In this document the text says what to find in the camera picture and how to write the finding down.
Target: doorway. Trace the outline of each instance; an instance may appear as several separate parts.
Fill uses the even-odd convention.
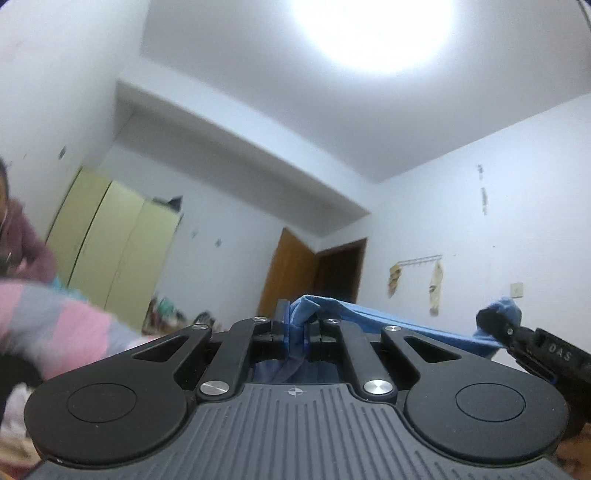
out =
[[[273,317],[279,299],[318,295],[355,303],[367,238],[314,253],[284,228],[273,255],[258,314]]]
[[[312,292],[320,297],[355,303],[367,238],[318,252]]]

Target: open door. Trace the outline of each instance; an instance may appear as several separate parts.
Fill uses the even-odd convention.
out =
[[[294,301],[313,293],[317,267],[316,254],[284,228],[267,274],[258,314],[273,317],[279,299]]]

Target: light switch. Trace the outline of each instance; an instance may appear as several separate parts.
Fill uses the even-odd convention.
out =
[[[511,284],[511,298],[520,299],[523,296],[523,282]]]

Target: ribbed gray surface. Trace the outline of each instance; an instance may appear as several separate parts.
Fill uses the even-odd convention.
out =
[[[353,398],[345,385],[247,384],[204,404],[171,445],[134,465],[75,471],[47,463],[32,480],[401,479],[563,480],[542,459],[481,468],[442,457],[407,432],[393,408]]]

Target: ceiling light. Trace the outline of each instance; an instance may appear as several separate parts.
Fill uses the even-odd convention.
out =
[[[428,60],[452,23],[452,0],[292,0],[311,41],[351,69],[395,73]]]

